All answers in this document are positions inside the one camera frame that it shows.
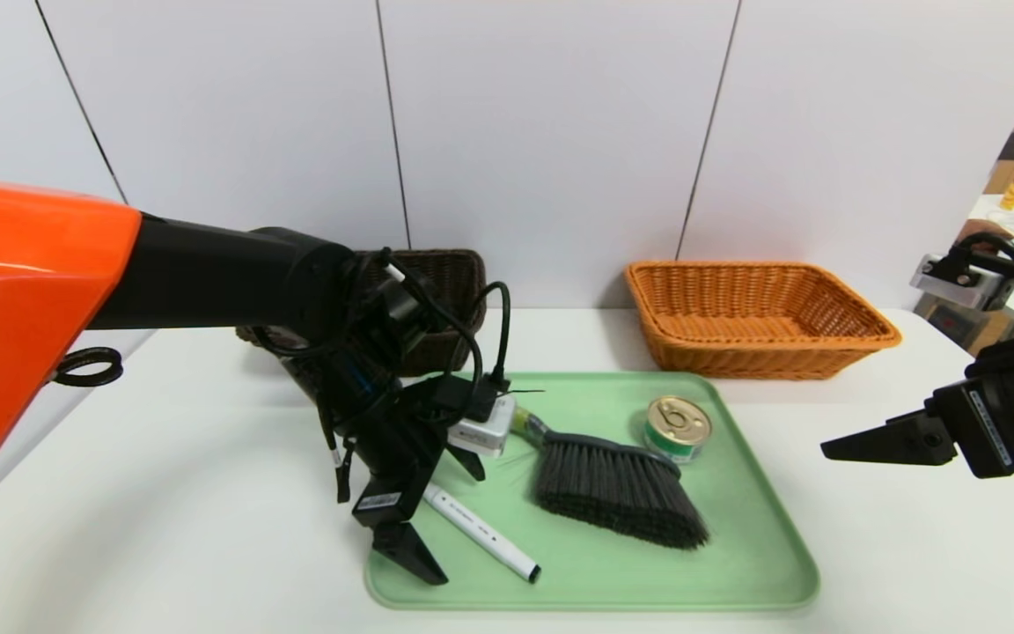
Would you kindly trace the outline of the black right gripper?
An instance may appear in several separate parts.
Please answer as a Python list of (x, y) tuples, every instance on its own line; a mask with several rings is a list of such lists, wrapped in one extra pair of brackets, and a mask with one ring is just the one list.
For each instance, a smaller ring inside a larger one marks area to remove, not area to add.
[(1014, 370), (935, 390), (932, 410), (820, 443), (825, 457), (864, 464), (942, 466), (958, 456), (981, 479), (1014, 475)]

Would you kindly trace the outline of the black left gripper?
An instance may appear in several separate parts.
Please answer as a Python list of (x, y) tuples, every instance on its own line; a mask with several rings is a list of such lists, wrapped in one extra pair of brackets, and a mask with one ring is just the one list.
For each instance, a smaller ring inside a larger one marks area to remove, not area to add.
[(476, 482), (486, 479), (481, 457), (445, 445), (428, 413), (426, 389), (403, 388), (393, 373), (371, 368), (353, 350), (327, 353), (319, 368), (323, 413), (343, 449), (370, 473), (351, 514), (373, 529), (371, 549), (426, 585), (446, 585), (444, 570), (406, 521), (415, 514), (444, 449)]

